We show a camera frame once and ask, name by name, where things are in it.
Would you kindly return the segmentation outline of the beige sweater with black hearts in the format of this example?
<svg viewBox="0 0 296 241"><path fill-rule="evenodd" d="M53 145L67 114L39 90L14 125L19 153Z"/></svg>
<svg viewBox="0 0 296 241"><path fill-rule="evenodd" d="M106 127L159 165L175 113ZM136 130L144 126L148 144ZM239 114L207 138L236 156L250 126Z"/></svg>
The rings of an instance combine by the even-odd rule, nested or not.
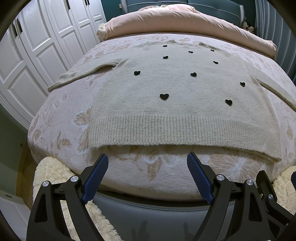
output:
<svg viewBox="0 0 296 241"><path fill-rule="evenodd" d="M77 65L49 91L106 66L112 71L92 106L90 146L215 146L281 159L265 90L291 108L295 100L246 61L206 44L147 42Z"/></svg>

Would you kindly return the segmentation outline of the white fluffy rug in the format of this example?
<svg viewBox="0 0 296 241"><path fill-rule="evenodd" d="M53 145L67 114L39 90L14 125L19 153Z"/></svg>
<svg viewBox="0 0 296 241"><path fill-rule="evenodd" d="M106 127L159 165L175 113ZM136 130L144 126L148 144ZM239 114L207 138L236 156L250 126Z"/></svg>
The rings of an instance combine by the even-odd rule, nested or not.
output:
<svg viewBox="0 0 296 241"><path fill-rule="evenodd" d="M121 240L93 199L108 168L101 155L81 175L52 157L37 166L27 240Z"/></svg>

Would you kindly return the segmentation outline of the pink floral bed blanket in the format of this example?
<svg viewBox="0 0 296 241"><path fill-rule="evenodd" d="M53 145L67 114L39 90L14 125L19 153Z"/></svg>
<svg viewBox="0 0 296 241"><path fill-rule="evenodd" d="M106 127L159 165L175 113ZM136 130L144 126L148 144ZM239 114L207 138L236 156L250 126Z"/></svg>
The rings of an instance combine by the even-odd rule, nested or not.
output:
<svg viewBox="0 0 296 241"><path fill-rule="evenodd" d="M105 54L129 49L147 42L206 44L234 55L273 79L295 100L295 85L271 58L215 38L172 33L131 35L104 41L90 50L77 64ZM92 165L101 154L109 158L103 179L105 189L164 200L194 200L200 194L187 168L187 154L195 152L203 164L229 180L255 179L260 170L275 179L295 165L295 108L265 90L280 129L281 159L241 149L215 146L156 145L103 146L89 144L89 123L93 103L102 84L112 71L103 67L88 76L52 90L33 118L28 143L36 161L58 159L75 173Z"/></svg>

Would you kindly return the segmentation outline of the white panelled wardrobe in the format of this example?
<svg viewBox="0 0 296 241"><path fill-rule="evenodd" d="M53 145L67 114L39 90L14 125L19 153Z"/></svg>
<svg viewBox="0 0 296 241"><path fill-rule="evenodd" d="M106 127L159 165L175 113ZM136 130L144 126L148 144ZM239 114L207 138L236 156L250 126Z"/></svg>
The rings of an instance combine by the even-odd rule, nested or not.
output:
<svg viewBox="0 0 296 241"><path fill-rule="evenodd" d="M99 43L101 1L30 1L1 40L1 105L24 128L48 87Z"/></svg>

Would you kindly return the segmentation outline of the grey-green striped curtain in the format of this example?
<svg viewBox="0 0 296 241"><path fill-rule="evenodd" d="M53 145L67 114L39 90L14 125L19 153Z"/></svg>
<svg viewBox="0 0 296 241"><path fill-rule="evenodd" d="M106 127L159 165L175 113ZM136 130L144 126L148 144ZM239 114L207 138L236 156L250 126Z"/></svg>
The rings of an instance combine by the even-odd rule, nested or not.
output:
<svg viewBox="0 0 296 241"><path fill-rule="evenodd" d="M268 1L255 1L257 35L276 44L276 62L295 83L295 36Z"/></svg>

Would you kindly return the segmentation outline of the teal upholstered headboard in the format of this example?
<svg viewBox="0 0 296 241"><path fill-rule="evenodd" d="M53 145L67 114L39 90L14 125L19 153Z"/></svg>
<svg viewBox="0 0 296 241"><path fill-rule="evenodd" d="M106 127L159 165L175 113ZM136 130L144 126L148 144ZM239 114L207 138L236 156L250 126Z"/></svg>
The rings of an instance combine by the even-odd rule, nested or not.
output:
<svg viewBox="0 0 296 241"><path fill-rule="evenodd" d="M121 1L124 13L131 13L148 6L175 5L180 9L190 7L193 11L198 11L216 18L226 20L238 27L242 27L245 20L244 6L229 0L195 0L195 1L141 1L127 0Z"/></svg>

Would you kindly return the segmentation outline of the folded pink duvet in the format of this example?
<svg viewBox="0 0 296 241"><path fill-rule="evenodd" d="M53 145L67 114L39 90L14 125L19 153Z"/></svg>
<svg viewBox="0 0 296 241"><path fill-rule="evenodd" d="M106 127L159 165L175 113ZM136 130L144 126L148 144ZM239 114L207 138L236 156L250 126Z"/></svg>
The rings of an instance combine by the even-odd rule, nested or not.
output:
<svg viewBox="0 0 296 241"><path fill-rule="evenodd" d="M255 50L275 59L277 48L271 40L262 39L226 20L192 8L175 5L148 6L138 11L112 18L97 30L100 41L140 33L192 33L207 35Z"/></svg>

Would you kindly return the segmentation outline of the grey leather bed frame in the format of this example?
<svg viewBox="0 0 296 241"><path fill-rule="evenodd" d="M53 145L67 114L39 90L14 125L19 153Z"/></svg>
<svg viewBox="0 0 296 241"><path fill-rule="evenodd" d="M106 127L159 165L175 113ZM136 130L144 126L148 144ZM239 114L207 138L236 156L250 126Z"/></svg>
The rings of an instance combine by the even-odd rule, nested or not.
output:
<svg viewBox="0 0 296 241"><path fill-rule="evenodd" d="M94 203L122 240L192 240L209 206L97 192Z"/></svg>

